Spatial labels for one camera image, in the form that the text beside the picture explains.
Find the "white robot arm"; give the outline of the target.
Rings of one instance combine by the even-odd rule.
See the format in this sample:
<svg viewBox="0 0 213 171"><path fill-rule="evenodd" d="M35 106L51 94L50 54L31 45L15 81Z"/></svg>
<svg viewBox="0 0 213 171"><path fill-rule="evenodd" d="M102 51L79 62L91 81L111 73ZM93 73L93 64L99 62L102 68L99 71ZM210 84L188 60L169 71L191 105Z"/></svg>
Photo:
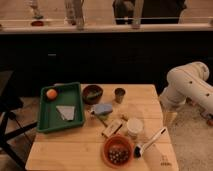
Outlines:
<svg viewBox="0 0 213 171"><path fill-rule="evenodd" d="M168 85L159 96L162 106L175 110L190 98L204 109L204 118L213 119L213 86L207 83L209 75L208 66L200 61L171 69L167 73Z"/></svg>

